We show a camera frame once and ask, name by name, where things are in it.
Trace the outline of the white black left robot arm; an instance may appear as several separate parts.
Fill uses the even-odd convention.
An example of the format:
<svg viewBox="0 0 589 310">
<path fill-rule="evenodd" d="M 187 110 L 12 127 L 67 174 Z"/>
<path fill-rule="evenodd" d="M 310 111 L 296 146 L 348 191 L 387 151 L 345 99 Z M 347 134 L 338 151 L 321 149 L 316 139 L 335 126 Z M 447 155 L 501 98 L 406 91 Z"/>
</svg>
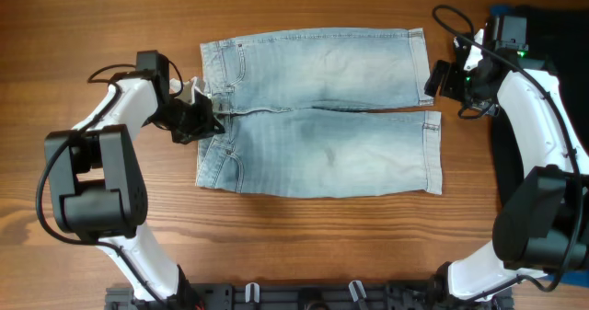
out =
<svg viewBox="0 0 589 310">
<path fill-rule="evenodd" d="M 132 285 L 138 309 L 201 309 L 203 302 L 181 267 L 170 259 L 146 223 L 148 194 L 133 141 L 148 124 L 168 131 L 176 144 L 225 131 L 213 103 L 170 87 L 175 64 L 157 51 L 138 52 L 133 64 L 95 72 L 90 84 L 107 95 L 81 122 L 44 140 L 46 166 L 36 190 L 38 221 L 51 237 L 95 247 L 112 259 Z"/>
</svg>

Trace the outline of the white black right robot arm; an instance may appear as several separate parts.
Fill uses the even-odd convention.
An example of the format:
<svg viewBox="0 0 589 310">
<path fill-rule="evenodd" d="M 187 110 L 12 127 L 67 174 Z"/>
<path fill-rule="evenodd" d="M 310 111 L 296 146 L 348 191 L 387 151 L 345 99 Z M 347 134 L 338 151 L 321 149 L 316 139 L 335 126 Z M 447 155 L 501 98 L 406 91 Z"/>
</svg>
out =
<svg viewBox="0 0 589 310">
<path fill-rule="evenodd" d="M 430 307 L 494 306 L 521 281 L 588 268 L 588 14 L 500 7 L 459 32 L 425 92 L 491 117 L 502 208 L 491 241 L 447 262 L 422 289 Z"/>
</svg>

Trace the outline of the light blue denim shorts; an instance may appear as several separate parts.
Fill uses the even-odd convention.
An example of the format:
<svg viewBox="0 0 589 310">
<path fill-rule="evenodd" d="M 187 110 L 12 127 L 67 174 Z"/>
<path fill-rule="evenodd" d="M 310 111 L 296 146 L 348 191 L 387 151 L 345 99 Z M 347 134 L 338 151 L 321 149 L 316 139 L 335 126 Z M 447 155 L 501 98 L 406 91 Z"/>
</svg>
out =
<svg viewBox="0 0 589 310">
<path fill-rule="evenodd" d="M 441 115 L 421 29 L 297 29 L 201 47 L 223 132 L 196 183 L 286 198 L 440 194 Z"/>
</svg>

